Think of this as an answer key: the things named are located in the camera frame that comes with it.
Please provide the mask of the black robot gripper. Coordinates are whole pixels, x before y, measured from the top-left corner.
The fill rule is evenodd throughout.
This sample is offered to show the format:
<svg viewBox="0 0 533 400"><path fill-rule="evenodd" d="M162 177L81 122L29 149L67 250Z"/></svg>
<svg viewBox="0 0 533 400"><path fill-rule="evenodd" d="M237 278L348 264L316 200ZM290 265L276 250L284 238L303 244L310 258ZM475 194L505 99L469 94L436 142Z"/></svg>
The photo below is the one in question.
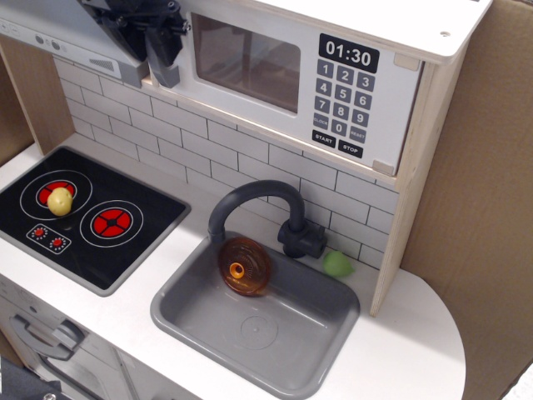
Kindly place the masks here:
<svg viewBox="0 0 533 400"><path fill-rule="evenodd" d="M181 36L191 29L181 15L178 1L81 1L81 4L129 54L140 62L148 57L153 66L159 63L170 67L182 50Z"/></svg>

